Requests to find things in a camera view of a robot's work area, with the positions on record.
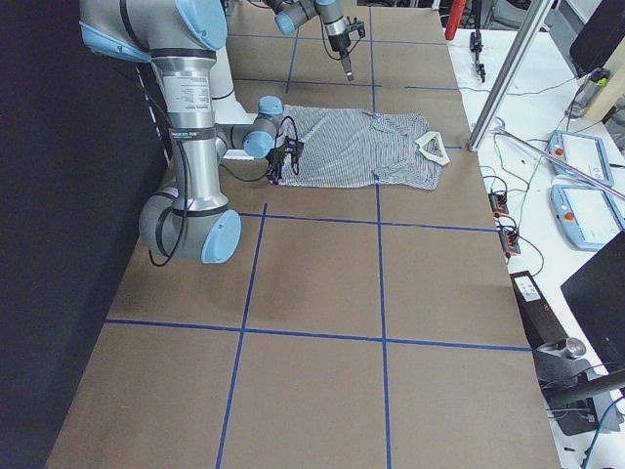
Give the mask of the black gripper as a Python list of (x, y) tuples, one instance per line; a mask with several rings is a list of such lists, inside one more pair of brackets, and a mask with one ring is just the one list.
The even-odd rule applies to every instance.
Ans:
[(338, 60), (349, 81), (354, 81), (354, 72), (351, 58), (348, 57), (351, 47), (351, 39), (347, 32), (328, 36), (329, 43), (333, 52), (339, 54)]
[(272, 149), (266, 156), (268, 161), (267, 179), (271, 185), (277, 185), (282, 178), (282, 167), (286, 157), (290, 158), (291, 170), (299, 174), (299, 161), (303, 153), (303, 143), (300, 141), (285, 141), (280, 147)]

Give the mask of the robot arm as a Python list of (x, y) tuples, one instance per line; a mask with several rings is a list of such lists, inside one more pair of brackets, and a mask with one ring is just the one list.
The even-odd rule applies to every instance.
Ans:
[(339, 62), (349, 81), (354, 80), (354, 72), (351, 62), (352, 40), (350, 34), (359, 30), (362, 26), (360, 21), (350, 21), (343, 13), (339, 1), (264, 1), (274, 12), (274, 22), (283, 35), (295, 32), (308, 21), (319, 19), (322, 36), (326, 36), (331, 50), (336, 53), (333, 56), (324, 45), (328, 57)]
[(149, 64), (164, 98), (176, 174), (142, 210), (143, 243), (166, 260), (225, 263), (241, 219), (221, 191), (220, 163), (231, 150), (263, 158), (282, 143), (281, 99), (262, 97), (254, 114), (237, 101), (218, 1), (82, 1), (79, 8), (85, 45)]

